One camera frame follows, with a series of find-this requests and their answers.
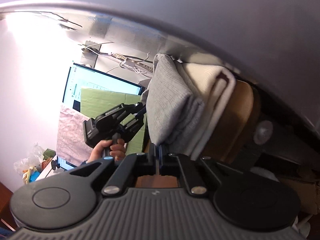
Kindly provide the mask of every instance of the pink cloth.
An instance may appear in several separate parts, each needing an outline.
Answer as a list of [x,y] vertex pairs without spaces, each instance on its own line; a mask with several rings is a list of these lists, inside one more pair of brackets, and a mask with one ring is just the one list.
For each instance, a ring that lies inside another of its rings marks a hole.
[[84,142],[83,121],[89,117],[62,104],[58,125],[57,156],[79,166],[92,148]]

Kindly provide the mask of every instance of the clear plastic bag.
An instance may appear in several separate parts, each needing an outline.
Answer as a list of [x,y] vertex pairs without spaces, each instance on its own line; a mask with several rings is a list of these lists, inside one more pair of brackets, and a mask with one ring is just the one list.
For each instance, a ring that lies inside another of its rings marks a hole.
[[42,163],[43,161],[44,149],[35,143],[32,151],[28,153],[26,158],[20,159],[13,164],[14,170],[19,174],[23,175],[23,170],[29,169],[29,167],[35,167]]

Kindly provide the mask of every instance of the green cloth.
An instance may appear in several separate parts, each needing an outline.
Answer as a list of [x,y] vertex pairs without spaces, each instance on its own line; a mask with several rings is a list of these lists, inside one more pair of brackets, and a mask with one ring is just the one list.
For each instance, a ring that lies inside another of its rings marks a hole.
[[[124,94],[113,91],[81,88],[81,107],[80,112],[88,117],[96,118],[105,111],[119,105],[131,105],[140,101],[140,96]],[[131,120],[134,116],[130,114],[122,124]],[[144,123],[146,124],[147,115],[144,116]],[[140,131],[133,137],[127,146],[126,154],[141,152],[143,147],[143,138],[145,131],[145,124]]]

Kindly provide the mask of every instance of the monitor screen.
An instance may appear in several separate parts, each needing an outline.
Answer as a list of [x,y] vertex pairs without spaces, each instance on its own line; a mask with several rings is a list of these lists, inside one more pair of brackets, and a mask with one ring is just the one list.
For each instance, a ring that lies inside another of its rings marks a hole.
[[74,63],[69,70],[63,103],[80,112],[81,87],[141,95],[144,87],[104,72]]

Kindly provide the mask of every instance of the white wall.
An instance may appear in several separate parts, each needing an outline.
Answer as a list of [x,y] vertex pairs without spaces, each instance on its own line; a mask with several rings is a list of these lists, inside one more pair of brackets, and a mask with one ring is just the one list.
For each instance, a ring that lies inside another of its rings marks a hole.
[[[116,44],[103,45],[101,51],[146,56]],[[0,21],[0,181],[11,191],[23,185],[13,163],[25,158],[35,142],[56,149],[69,66],[72,60],[80,61],[81,53],[81,47],[51,22]],[[99,58],[96,69],[106,72],[117,64]],[[135,83],[146,79],[119,67],[110,74]]]

